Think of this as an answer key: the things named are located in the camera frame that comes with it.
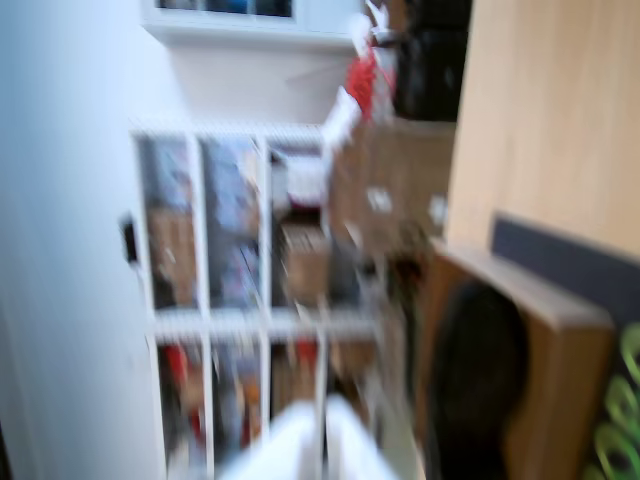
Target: wooden furniture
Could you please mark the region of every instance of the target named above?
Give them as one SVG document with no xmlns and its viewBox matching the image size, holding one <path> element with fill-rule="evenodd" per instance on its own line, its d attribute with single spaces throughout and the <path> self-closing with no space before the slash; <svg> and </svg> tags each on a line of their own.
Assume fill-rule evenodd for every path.
<svg viewBox="0 0 640 480">
<path fill-rule="evenodd" d="M 528 384 L 504 443 L 509 478 L 577 478 L 614 343 L 608 314 L 497 257 L 440 241 L 433 249 L 415 405 L 418 439 L 426 434 L 439 323 L 451 293 L 475 278 L 510 297 L 528 330 Z"/>
<path fill-rule="evenodd" d="M 474 2 L 447 239 L 496 210 L 640 254 L 640 3 Z"/>
</svg>

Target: shelf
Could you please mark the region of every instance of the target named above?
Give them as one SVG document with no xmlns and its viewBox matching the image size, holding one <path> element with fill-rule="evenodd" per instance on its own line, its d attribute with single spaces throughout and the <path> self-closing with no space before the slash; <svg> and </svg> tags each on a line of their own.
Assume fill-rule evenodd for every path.
<svg viewBox="0 0 640 480">
<path fill-rule="evenodd" d="M 282 167 L 300 157 L 321 161 L 318 129 L 155 121 L 136 122 L 131 133 L 140 166 L 136 240 L 163 471 L 169 478 L 220 477 L 269 437 L 270 420 L 294 397 L 314 405 L 321 462 L 324 404 L 336 378 L 332 346 L 380 345 L 398 322 L 369 303 L 377 290 L 364 286 L 358 260 L 326 236 L 319 212 L 288 203 Z M 158 228 L 158 204 L 171 207 L 169 226 L 184 228 Z M 300 225 L 313 228 L 326 247 L 311 259 L 323 281 L 304 298 L 292 294 L 295 285 L 283 269 L 291 271 L 308 253 L 294 251 L 299 244 L 290 237 L 283 241 L 287 228 Z M 163 300 L 158 273 L 173 301 Z M 188 353 L 186 370 L 200 389 L 197 406 L 185 407 L 185 380 L 168 365 L 167 347 Z M 391 358 L 387 351 L 378 354 Z"/>
<path fill-rule="evenodd" d="M 143 27 L 168 46 L 234 45 L 270 50 L 353 53 L 348 22 L 359 0 L 290 2 L 141 0 Z"/>
</svg>

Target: red object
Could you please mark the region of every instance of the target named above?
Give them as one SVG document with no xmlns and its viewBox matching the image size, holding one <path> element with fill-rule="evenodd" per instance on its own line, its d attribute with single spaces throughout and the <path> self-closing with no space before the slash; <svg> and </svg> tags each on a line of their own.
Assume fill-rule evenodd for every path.
<svg viewBox="0 0 640 480">
<path fill-rule="evenodd" d="M 318 356 L 318 345 L 314 341 L 301 340 L 296 342 L 296 353 L 299 360 L 306 360 L 311 365 L 315 365 Z"/>
<path fill-rule="evenodd" d="M 182 348 L 176 346 L 165 347 L 164 351 L 169 361 L 173 381 L 177 385 L 182 385 L 187 380 L 187 355 Z"/>
<path fill-rule="evenodd" d="M 373 49 L 369 48 L 369 54 L 366 58 L 358 57 L 351 63 L 345 87 L 347 93 L 358 102 L 360 110 L 362 110 L 362 118 L 365 121 L 371 118 L 375 78 L 376 58 Z"/>
</svg>

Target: cube storage shelf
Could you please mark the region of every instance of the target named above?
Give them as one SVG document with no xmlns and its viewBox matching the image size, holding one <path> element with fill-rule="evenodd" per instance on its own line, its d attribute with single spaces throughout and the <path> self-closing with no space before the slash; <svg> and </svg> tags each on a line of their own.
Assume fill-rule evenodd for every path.
<svg viewBox="0 0 640 480">
<path fill-rule="evenodd" d="M 219 477 L 301 399 L 316 408 L 321 472 L 328 392 L 348 396 L 369 382 L 337 375 L 335 352 L 365 342 L 377 357 L 383 329 L 379 312 L 360 302 L 346 254 L 332 258 L 317 305 L 301 306 L 283 288 L 279 230 L 291 210 L 282 169 L 300 157 L 321 161 L 318 127 L 139 120 L 131 138 L 160 471 Z M 300 219 L 321 220 L 308 211 L 292 221 Z M 375 408 L 358 407 L 372 431 Z"/>
</svg>

